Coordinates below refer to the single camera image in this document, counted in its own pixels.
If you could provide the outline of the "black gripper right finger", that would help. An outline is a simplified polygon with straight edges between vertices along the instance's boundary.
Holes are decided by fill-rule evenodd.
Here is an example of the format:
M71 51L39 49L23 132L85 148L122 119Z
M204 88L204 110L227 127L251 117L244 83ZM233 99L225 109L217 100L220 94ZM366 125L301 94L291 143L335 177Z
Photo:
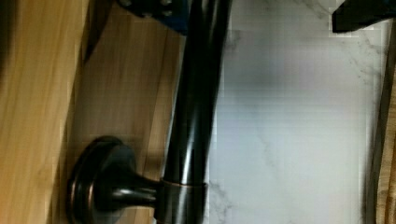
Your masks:
M395 16L396 0L345 0L332 14L332 31L354 32Z

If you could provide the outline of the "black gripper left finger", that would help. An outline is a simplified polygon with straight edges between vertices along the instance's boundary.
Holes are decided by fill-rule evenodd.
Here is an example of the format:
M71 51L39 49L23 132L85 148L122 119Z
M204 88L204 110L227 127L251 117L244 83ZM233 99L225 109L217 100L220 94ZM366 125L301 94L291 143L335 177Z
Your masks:
M188 32L189 0L116 0L140 18L150 17L167 28L185 35Z

